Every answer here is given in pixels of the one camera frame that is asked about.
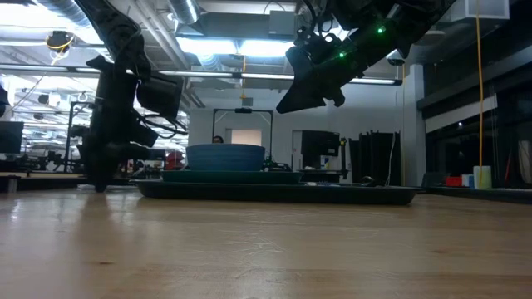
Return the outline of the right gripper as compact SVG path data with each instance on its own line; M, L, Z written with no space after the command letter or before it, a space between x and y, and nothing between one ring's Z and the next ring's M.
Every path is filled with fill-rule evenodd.
M323 98L336 107L344 104L341 88L351 79L364 76L364 71L393 51L397 30L393 22L379 22L359 28L313 67L318 85L294 82L278 103L276 111L287 114L325 106Z

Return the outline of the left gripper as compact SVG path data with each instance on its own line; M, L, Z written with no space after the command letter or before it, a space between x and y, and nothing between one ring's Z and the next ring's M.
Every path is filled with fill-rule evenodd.
M128 159L148 159L157 134L140 124L134 109L138 76L98 56L86 63L100 72L88 131L79 147L97 193L111 183L115 166Z

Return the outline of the blue plastic bowl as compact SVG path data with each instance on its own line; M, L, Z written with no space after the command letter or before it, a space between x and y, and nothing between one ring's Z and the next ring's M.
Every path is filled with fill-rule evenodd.
M257 145L203 144L186 148L188 166L194 171L260 171L265 148Z

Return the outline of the green plastic plate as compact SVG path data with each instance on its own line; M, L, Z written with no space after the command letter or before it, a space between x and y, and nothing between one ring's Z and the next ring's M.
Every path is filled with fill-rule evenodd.
M299 172L263 171L163 171L162 179L172 183L198 184L299 184Z

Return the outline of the long overhead light strip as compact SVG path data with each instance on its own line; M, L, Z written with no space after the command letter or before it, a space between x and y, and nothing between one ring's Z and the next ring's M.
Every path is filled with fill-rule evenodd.
M167 76L217 78L217 79L259 79L259 80L274 80L274 81L292 81L294 79L294 75L288 75L288 74L224 72L224 71L160 71L160 74L167 75ZM353 78L349 81L349 84L399 86L402 84L402 80L363 77L363 78Z

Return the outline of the background wooden table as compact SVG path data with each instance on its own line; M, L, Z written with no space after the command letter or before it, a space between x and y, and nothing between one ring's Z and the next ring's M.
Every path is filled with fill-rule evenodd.
M76 188L87 179L78 174L0 172L0 194L16 191Z

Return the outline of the black pole stand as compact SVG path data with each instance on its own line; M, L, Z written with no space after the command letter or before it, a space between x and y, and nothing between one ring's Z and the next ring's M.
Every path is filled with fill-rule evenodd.
M345 137L340 139L340 155L341 155L341 176L342 179L347 179L348 170L346 164L346 143L347 140Z

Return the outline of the red background object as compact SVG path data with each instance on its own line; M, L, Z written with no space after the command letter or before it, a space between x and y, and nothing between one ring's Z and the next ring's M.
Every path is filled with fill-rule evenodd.
M165 157L165 170L180 170L184 168L183 157L180 151L171 151Z

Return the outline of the grey ceiling box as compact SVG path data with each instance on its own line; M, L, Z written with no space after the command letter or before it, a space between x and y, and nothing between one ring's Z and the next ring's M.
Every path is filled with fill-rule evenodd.
M269 12L268 34L270 36L292 36L295 33L296 17L294 12Z

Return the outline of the black curtain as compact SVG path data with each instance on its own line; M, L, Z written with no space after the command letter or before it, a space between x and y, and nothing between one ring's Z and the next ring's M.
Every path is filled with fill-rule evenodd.
M401 186L401 135L369 131L348 140L353 183Z

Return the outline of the dark background monitor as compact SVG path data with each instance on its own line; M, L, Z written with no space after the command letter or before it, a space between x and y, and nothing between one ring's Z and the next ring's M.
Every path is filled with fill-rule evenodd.
M23 122L0 121L0 154L21 152L23 128Z

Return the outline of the tall white cup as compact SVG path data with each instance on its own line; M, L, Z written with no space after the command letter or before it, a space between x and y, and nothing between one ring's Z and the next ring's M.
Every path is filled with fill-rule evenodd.
M475 166L473 168L473 179L475 189L491 189L492 173L490 166Z

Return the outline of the black desk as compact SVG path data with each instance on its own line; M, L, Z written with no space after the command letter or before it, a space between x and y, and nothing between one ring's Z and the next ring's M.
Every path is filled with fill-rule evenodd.
M532 205L532 189L467 189L454 187L427 187L427 194L479 199L502 203Z

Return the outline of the black wall monitor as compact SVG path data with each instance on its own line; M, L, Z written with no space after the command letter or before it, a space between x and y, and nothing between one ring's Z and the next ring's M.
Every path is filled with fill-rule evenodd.
M340 134L320 130L303 130L301 154L338 156Z

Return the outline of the black gantry frame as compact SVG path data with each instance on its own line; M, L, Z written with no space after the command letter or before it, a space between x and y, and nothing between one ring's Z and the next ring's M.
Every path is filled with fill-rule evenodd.
M272 154L272 149L273 149L273 117L274 117L274 112L272 110L253 110L251 108L234 108L234 109L213 109L213 114L212 114L212 129L211 129L211 133L212 133L212 137L215 136L215 126L216 126L216 123L221 120L223 117L220 117L220 118L216 118L216 114L219 112L219 111L224 111L224 112L234 112L236 114L253 114L253 113L258 113L258 114L262 114L262 113L267 113L269 114L270 116L270 121L267 121L269 123L269 127L270 127L270 134L269 134L269 149L268 149L268 157L270 159L273 158L273 154Z
M74 125L73 121L76 116L89 109L89 115L96 105L91 102L73 101L70 103L68 124L66 130L66 154L63 161L64 173L70 167L73 173L82 174L86 172L86 150L84 148L84 138L88 136L89 127L87 125ZM72 158L71 150L76 149L79 153L78 159Z

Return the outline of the silver ceiling duct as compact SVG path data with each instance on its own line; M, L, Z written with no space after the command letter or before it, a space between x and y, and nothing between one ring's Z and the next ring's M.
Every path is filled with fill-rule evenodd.
M196 0L167 0L167 2L178 23L190 25L200 19L200 7Z

